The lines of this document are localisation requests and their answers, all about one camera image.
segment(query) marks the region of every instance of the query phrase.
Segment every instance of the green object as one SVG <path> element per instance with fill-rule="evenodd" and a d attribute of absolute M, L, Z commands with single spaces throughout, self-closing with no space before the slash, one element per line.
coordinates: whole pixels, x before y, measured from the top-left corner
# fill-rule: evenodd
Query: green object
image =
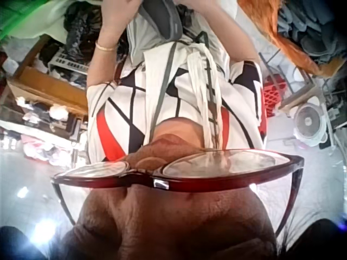
<path fill-rule="evenodd" d="M 1 0 L 0 40 L 48 0 Z"/>

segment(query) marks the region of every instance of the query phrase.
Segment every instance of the red crate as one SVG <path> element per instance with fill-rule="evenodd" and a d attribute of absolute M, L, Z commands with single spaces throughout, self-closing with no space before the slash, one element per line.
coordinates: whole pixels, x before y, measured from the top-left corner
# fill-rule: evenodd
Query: red crate
<path fill-rule="evenodd" d="M 274 77 L 279 85 L 280 90 L 284 93 L 287 88 L 286 81 L 281 77 L 280 74 L 274 74 Z M 274 116 L 273 109 L 275 106 L 282 101 L 281 95 L 276 89 L 276 86 L 270 76 L 268 76 L 264 81 L 264 99 L 266 117 L 270 118 Z"/>

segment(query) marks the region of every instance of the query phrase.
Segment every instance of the white shirt with red and black pattern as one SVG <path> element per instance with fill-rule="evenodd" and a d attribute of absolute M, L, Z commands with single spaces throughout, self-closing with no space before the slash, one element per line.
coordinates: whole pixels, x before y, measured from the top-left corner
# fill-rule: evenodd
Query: white shirt with red and black pattern
<path fill-rule="evenodd" d="M 235 63 L 229 80 L 219 77 L 222 94 L 223 149 L 263 149 L 266 112 L 260 67 L 253 61 Z M 136 152 L 144 142 L 146 70 L 142 63 L 119 86 L 103 83 L 87 90 L 89 107 L 88 153 L 91 163 L 114 161 Z M 187 118 L 201 124 L 187 65 L 169 82 L 157 124 Z"/>

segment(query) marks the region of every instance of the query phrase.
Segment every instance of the gold bracelet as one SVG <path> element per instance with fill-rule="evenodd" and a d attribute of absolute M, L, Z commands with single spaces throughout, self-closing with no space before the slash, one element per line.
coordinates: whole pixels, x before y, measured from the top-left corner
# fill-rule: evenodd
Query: gold bracelet
<path fill-rule="evenodd" d="M 95 42 L 95 46 L 99 49 L 99 50 L 102 50 L 102 51 L 114 51 L 116 49 L 116 47 L 114 48 L 105 48 L 105 47 L 102 47 L 98 44 L 98 42 Z"/>

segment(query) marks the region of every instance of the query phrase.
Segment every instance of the hand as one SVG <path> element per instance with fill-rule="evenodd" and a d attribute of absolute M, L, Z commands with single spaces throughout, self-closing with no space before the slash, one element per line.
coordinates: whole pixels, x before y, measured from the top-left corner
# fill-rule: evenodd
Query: hand
<path fill-rule="evenodd" d="M 174 0 L 177 4 L 183 4 L 200 14 L 204 14 L 209 9 L 219 6 L 218 0 Z"/>
<path fill-rule="evenodd" d="M 133 20 L 143 0 L 104 0 L 101 5 L 102 27 L 124 31 Z"/>

